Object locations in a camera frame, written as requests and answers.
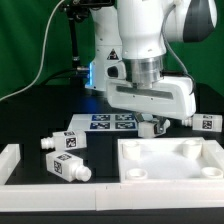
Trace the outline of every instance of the white plastic tray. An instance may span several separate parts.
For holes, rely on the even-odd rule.
[[[188,158],[183,154],[183,147],[189,140],[202,144],[201,154],[197,159]],[[138,159],[126,158],[124,146],[127,142],[139,145]],[[224,170],[222,147],[216,141],[205,141],[203,138],[123,139],[118,142],[118,156],[121,183],[146,183],[152,180],[200,181],[205,178],[202,176],[202,169],[205,167],[213,167],[220,172]]]

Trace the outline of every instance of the green wall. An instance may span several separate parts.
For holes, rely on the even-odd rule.
[[[40,64],[44,30],[59,0],[1,0],[0,8],[0,97],[28,85]],[[216,0],[218,24],[202,43],[172,44],[197,82],[206,83],[224,95],[224,1]],[[94,30],[91,18],[77,25],[82,64],[94,57]],[[71,45],[64,13],[57,12],[49,31],[46,61],[40,80],[71,67]],[[166,57],[169,69],[179,69]]]

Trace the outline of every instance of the white plastic piece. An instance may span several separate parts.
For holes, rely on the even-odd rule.
[[[86,133],[82,130],[54,132],[52,138],[41,139],[42,149],[71,150],[86,147]]]
[[[126,179],[128,180],[146,180],[148,172],[143,169],[135,168],[126,172]]]
[[[201,170],[202,178],[223,179],[223,171],[216,167],[204,167]]]
[[[108,80],[107,99],[115,108],[180,120],[193,116],[196,111],[194,94],[190,94],[192,82],[186,77],[164,77],[155,82],[150,91],[156,91],[157,94],[162,92],[161,96],[121,92],[117,86],[132,88],[132,84],[122,80]]]
[[[166,120],[163,125],[163,132],[156,134],[154,130],[155,124],[147,121],[138,124],[138,136],[141,138],[154,138],[166,133],[166,129],[170,127],[170,121]]]
[[[194,114],[186,120],[182,120],[182,125],[193,127],[197,131],[222,132],[223,118],[221,115]]]
[[[83,160],[70,153],[55,151],[46,155],[47,170],[71,182],[75,179],[88,181],[92,175]]]
[[[201,169],[204,167],[224,170],[224,151],[216,141],[205,141],[203,138],[129,139],[138,142],[141,147],[138,161],[124,158],[125,141],[118,141],[121,183],[134,183],[126,178],[126,172],[136,168],[148,172],[148,179],[142,184],[155,180],[201,181]]]
[[[183,143],[183,155],[188,159],[198,159],[201,157],[201,140],[187,140]]]
[[[141,148],[137,141],[125,141],[123,143],[123,156],[125,159],[139,160],[141,157]]]
[[[20,161],[18,144],[9,144],[0,154],[0,185],[4,185]]]

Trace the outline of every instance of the white block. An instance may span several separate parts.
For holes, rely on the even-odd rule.
[[[0,154],[0,185],[4,185],[20,161],[18,144],[9,144]]]

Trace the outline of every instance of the black cable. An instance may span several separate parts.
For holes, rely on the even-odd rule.
[[[43,82],[40,83],[41,86],[45,85],[46,83],[48,83],[51,79],[59,76],[59,75],[63,75],[65,73],[68,73],[68,72],[76,72],[77,69],[75,68],[69,68],[69,69],[65,69],[65,70],[62,70],[62,71],[59,71],[59,72],[56,72],[54,74],[52,74],[51,76],[49,76],[46,80],[44,80]]]

